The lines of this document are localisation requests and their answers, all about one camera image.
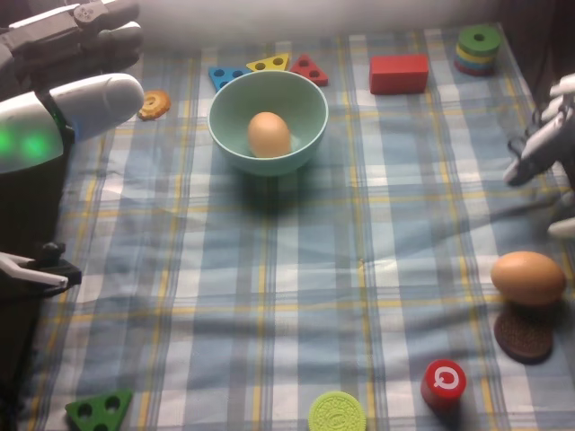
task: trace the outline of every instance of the red rectangular block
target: red rectangular block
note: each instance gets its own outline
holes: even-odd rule
[[[369,91],[372,94],[424,92],[429,64],[424,55],[371,57]]]

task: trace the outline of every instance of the triangle block with holes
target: triangle block with holes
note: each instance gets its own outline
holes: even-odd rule
[[[289,54],[285,53],[258,61],[252,61],[245,66],[253,72],[259,72],[261,70],[288,70],[288,63]]]
[[[118,431],[132,401],[132,391],[119,390],[66,404],[79,431]]]
[[[324,87],[328,82],[325,72],[307,54],[298,58],[289,71],[306,77],[318,87]]]
[[[224,85],[239,78],[242,75],[250,74],[252,71],[246,67],[210,67],[209,77],[218,92]]]

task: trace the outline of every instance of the bowl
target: bowl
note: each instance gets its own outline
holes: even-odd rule
[[[260,112],[283,118],[291,133],[291,153],[258,158],[248,143],[248,124]],[[243,172],[279,176],[309,161],[322,140],[329,110],[317,85],[281,70],[252,72],[217,92],[208,114],[209,133],[224,157]]]

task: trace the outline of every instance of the dark background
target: dark background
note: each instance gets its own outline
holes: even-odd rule
[[[64,0],[30,0],[45,4],[45,9],[62,5]],[[537,101],[545,98],[553,80],[575,73],[575,2],[548,0],[542,4],[553,21],[551,30],[535,33],[533,27],[519,24],[514,15],[513,1],[501,1],[505,16],[501,22]],[[541,21],[536,8],[524,7],[534,22]],[[24,0],[0,0],[0,27],[31,16]],[[0,251],[33,256],[37,243],[54,238],[58,207],[66,177],[63,158],[27,171],[0,175]],[[6,281],[0,284],[0,417],[13,417],[20,377],[31,352],[27,348],[40,313],[40,300],[15,302],[18,285]],[[5,422],[0,430],[8,429]]]

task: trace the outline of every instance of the dark brown round cookie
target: dark brown round cookie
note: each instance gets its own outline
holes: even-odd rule
[[[493,332],[501,349],[521,364],[539,364],[553,348],[553,331],[548,324],[510,307],[497,318]]]

